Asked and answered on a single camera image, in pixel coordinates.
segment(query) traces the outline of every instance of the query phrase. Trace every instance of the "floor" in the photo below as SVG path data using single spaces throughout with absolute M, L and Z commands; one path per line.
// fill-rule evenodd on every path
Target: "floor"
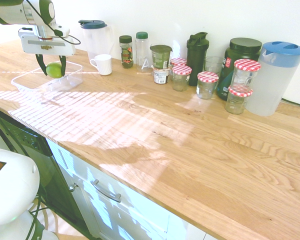
M 37 203 L 38 202 L 35 199 L 29 211 L 34 211 L 37 208 Z M 40 208 L 45 207 L 46 206 L 43 203 L 40 206 Z M 55 233 L 59 240 L 88 240 L 88 238 L 83 236 L 50 209 L 39 211 L 37 218 L 40 223 L 45 226 L 45 229 Z

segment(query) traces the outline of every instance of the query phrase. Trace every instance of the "butcher block countertop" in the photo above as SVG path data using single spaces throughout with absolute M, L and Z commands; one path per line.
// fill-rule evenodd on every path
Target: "butcher block countertop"
M 217 239 L 300 240 L 300 107 L 233 115 L 119 60 L 108 76 L 85 51 L 67 60 L 83 83 L 38 104 L 11 84 L 35 55 L 0 44 L 0 111 Z

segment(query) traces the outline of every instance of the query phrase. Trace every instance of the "black dishwasher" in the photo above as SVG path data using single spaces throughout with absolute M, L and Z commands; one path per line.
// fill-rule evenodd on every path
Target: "black dishwasher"
M 0 135 L 10 151 L 32 158 L 40 174 L 40 194 L 47 207 L 94 240 L 46 139 L 0 111 Z

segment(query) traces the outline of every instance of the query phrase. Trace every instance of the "lime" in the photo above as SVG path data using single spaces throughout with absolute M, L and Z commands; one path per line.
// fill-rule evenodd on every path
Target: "lime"
M 51 62 L 46 66 L 46 73 L 53 79 L 59 79 L 62 77 L 61 64 L 57 62 Z

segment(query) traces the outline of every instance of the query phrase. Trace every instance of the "blue jug lid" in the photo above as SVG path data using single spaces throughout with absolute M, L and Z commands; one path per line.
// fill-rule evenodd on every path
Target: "blue jug lid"
M 300 63 L 300 46 L 285 42 L 271 41 L 263 44 L 259 62 L 281 68 L 294 68 Z
M 300 46 L 286 41 L 271 41 L 263 45 L 263 47 L 272 53 L 285 55 L 300 55 Z
M 80 23 L 83 29 L 102 29 L 107 26 L 107 24 L 101 20 L 80 20 L 78 23 Z

